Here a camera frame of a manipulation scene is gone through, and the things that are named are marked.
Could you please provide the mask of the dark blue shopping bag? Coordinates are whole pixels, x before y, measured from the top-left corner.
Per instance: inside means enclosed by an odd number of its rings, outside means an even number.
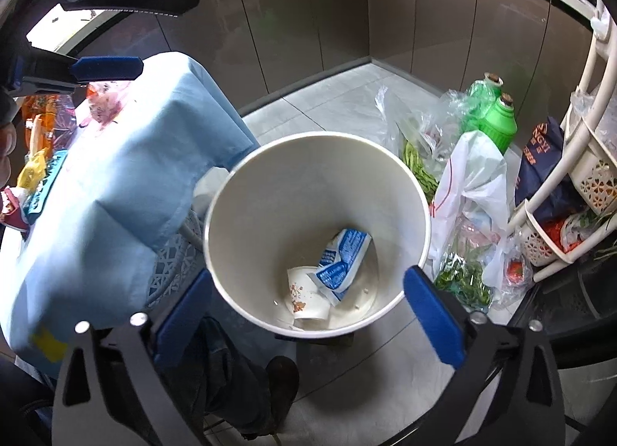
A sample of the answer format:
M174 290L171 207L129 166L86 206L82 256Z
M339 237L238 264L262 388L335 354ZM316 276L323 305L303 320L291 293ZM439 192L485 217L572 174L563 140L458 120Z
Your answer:
M519 206L524 200L530 200L539 190L550 173L561 160L564 147L564 133L560 124L548 116L532 131L531 137L523 148L517 185L514 190L514 204ZM547 200L535 210L534 217L540 224L550 220L583 211L587 207L582 197L574 188L569 176L565 176L551 191Z

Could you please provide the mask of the blue white snack wrapper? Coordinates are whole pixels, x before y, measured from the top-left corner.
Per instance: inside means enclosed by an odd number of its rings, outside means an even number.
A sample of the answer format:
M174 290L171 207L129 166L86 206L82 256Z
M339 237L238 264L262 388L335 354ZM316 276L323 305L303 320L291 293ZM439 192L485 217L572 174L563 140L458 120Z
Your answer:
M351 228L341 230L324 248L317 269L308 276L332 306L339 305L368 252L372 237Z

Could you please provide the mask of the white round trash bin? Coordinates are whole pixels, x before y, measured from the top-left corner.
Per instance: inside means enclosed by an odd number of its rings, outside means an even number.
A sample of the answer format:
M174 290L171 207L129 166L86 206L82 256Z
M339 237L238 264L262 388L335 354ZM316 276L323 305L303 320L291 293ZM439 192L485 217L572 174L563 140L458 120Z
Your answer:
M328 322L297 327L287 272L317 264L345 228L372 238L357 279ZM358 136L312 132L262 146L232 170L207 211L204 253L235 312L282 337L317 340L398 306L405 272L425 264L430 238L427 199L398 157Z

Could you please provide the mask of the white orange fish snack bag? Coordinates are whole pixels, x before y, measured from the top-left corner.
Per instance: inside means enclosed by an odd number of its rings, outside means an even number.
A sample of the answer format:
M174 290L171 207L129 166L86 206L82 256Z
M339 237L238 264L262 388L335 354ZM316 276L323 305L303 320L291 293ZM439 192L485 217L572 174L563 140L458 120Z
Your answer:
M90 82L85 99L88 109L85 112L75 112L78 126L85 128L96 123L100 129L104 129L114 122L123 109L125 91L129 84L129 81Z

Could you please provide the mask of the light blue cartoon tablecloth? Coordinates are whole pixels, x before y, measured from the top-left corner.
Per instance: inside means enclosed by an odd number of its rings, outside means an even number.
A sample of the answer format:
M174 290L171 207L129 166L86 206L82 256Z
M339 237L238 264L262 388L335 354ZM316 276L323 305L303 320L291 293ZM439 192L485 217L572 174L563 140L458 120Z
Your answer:
M78 322L111 328L147 307L158 253L186 219L198 180L231 169L257 140L192 57L149 57L108 126L69 148L27 235L1 244L1 330L56 377Z

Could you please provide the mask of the yellow snack wrapper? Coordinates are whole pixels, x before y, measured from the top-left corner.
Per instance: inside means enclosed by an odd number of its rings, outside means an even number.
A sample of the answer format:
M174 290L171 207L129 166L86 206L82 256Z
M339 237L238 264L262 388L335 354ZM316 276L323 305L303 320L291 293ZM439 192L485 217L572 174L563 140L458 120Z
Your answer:
M17 186L32 194L46 176L47 150L42 148L31 156L20 172Z

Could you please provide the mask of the white plastic storage rack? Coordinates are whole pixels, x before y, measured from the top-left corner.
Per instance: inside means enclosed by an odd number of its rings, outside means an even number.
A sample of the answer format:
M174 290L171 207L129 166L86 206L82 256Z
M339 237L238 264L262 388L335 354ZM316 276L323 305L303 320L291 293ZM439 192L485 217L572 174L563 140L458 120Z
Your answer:
M573 108L568 110L561 121L565 140L561 160L542 182L539 190L514 210L507 232L529 226L551 250L550 261L541 265L534 273L535 282L543 281L561 269L568 268L576 260L601 244L616 230L616 194L606 191L616 189L616 158L597 135L597 127L608 111L609 103L616 90L616 22L602 0L596 1L592 19L593 37L583 74L576 89L586 92L599 59L605 61L604 74L597 93L586 116L573 121ZM590 209L595 211L601 224L587 239L565 253L561 251L534 217L539 205L548 200L558 183L569 177L573 183L583 182L577 189Z

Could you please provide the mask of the green plastic bottle rear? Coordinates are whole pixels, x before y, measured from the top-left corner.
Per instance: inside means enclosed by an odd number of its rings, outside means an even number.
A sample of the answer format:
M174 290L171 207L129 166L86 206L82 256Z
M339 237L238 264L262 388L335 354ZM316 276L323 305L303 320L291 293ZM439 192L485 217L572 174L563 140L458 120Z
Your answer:
M501 96L503 79L498 74L485 72L483 79L478 79L467 89L470 110L461 122L463 133L476 131L480 119L488 108Z

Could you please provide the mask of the green plastic bottle front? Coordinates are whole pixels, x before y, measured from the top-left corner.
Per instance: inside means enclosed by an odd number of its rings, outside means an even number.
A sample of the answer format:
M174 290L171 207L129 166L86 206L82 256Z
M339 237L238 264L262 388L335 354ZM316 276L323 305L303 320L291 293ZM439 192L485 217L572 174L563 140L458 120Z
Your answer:
M479 120L479 130L504 154L518 132L514 99L503 92Z

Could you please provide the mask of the large orange snack bag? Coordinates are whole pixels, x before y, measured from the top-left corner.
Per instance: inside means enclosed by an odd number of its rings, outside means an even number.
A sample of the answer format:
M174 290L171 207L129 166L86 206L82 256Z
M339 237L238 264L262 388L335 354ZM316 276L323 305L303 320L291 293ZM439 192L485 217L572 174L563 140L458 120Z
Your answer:
M49 161L67 150L76 131L75 107L70 95L31 95L21 106L29 154L45 151Z

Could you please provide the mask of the green plastic bottle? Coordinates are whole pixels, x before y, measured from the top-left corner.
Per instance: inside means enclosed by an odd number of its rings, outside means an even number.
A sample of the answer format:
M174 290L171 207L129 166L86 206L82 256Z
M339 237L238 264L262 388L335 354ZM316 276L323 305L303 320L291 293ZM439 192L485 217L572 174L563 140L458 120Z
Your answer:
M478 79L467 89L470 110L461 122L463 133L476 131L480 119L488 108L501 96L503 79L498 74L485 72L483 79Z
M479 120L479 130L504 154L518 132L514 99L503 92Z

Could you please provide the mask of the blue blister pill pack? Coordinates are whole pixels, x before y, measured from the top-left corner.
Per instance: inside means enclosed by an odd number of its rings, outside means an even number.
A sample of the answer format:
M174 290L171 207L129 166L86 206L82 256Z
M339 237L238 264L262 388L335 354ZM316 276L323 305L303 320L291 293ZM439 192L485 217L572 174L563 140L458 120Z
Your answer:
M67 154L67 150L62 150L57 151L51 156L50 160L46 163L43 179L41 179L34 193L25 202L23 213L29 225L32 226L42 214L51 187L62 169Z

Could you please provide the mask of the green beans bundle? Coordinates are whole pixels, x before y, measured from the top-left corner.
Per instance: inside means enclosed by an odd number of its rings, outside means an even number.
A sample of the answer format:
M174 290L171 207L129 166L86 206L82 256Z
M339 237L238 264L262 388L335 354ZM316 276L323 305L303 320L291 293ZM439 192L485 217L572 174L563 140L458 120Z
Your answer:
M420 185L420 188L423 190L423 194L425 195L427 202L431 204L438 187L438 182L435 177L425 169L425 165L423 165L423 160L419 156L419 152L407 139L404 140L403 157L401 157L401 160L403 160L408 169L410 169L416 177L416 180Z

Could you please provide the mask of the white paper cup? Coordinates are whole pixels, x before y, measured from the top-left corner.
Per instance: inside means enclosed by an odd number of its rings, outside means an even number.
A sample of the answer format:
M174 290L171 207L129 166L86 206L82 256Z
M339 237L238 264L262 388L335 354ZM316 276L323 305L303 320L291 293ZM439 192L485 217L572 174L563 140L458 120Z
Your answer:
M288 269L288 309L295 321L327 321L330 303L312 279L316 266Z

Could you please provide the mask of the dark red snack wrapper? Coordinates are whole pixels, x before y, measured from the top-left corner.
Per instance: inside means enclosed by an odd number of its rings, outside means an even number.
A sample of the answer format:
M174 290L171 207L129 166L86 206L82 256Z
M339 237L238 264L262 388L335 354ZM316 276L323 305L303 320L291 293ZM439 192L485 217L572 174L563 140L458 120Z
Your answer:
M19 197L14 195L9 187L4 187L1 190L1 200L1 224L21 233L27 232L29 230L29 223L22 210Z

